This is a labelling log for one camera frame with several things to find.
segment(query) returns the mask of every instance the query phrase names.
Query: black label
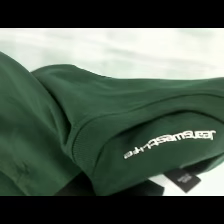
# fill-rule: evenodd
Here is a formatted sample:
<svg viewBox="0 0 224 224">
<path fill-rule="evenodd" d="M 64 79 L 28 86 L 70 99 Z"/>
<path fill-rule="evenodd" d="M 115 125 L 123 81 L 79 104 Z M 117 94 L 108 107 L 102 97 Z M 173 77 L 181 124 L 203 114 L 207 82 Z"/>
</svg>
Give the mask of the black label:
<svg viewBox="0 0 224 224">
<path fill-rule="evenodd" d="M 175 183 L 179 188 L 181 188 L 185 193 L 189 192 L 201 181 L 197 176 L 192 175 L 182 169 L 171 170 L 164 173 L 164 175 L 173 183 Z"/>
</svg>

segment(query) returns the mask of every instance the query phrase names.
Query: white background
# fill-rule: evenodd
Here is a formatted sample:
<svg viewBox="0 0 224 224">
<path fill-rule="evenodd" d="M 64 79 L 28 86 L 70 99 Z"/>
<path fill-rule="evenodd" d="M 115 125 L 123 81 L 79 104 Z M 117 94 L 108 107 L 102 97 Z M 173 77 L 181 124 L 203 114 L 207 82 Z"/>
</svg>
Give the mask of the white background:
<svg viewBox="0 0 224 224">
<path fill-rule="evenodd" d="M 201 79 L 223 77 L 224 29 L 1 28 L 0 51 L 32 71 L 75 64 L 120 78 Z M 188 195 L 224 195 L 224 165 L 200 175 Z M 184 195 L 163 177 L 166 195 Z"/>
</svg>

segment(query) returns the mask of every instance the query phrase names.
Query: green shirt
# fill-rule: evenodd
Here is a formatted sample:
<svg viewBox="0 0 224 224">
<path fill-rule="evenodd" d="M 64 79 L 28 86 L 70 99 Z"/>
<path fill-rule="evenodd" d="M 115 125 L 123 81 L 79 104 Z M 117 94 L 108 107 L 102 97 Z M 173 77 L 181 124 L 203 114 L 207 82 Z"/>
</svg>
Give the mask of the green shirt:
<svg viewBox="0 0 224 224">
<path fill-rule="evenodd" d="M 0 75 L 0 171 L 25 195 L 54 195 L 80 172 L 111 195 L 223 161 L 222 78 L 115 79 L 73 65 L 30 73 L 4 54 Z"/>
</svg>

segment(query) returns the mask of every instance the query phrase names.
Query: white surface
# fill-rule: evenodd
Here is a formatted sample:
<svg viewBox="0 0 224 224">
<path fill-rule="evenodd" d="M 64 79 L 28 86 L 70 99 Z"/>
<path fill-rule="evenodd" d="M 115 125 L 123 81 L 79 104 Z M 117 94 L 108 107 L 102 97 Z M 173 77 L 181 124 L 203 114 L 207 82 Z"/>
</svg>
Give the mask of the white surface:
<svg viewBox="0 0 224 224">
<path fill-rule="evenodd" d="M 222 77 L 223 40 L 224 29 L 210 28 L 0 29 L 0 51 L 28 70 L 66 63 L 120 78 Z M 187 195 L 224 195 L 224 165 L 201 178 Z M 165 194 L 179 195 L 174 188 L 167 183 Z"/>
</svg>

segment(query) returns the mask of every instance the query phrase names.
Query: printed logo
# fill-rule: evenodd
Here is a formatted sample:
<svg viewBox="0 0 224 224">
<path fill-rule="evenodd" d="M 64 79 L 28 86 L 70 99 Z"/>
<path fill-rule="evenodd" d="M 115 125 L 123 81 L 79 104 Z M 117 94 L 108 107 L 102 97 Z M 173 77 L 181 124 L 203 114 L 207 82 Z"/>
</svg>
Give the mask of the printed logo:
<svg viewBox="0 0 224 224">
<path fill-rule="evenodd" d="M 124 154 L 124 159 L 128 159 L 133 155 L 137 155 L 140 152 L 144 152 L 147 149 L 151 149 L 153 146 L 158 146 L 159 144 L 165 143 L 165 142 L 173 142 L 183 139 L 210 139 L 213 140 L 213 134 L 215 134 L 216 131 L 184 131 L 175 135 L 162 135 L 158 138 L 154 138 L 150 140 L 146 145 L 138 148 L 135 147 L 135 150 L 129 151 Z"/>
</svg>

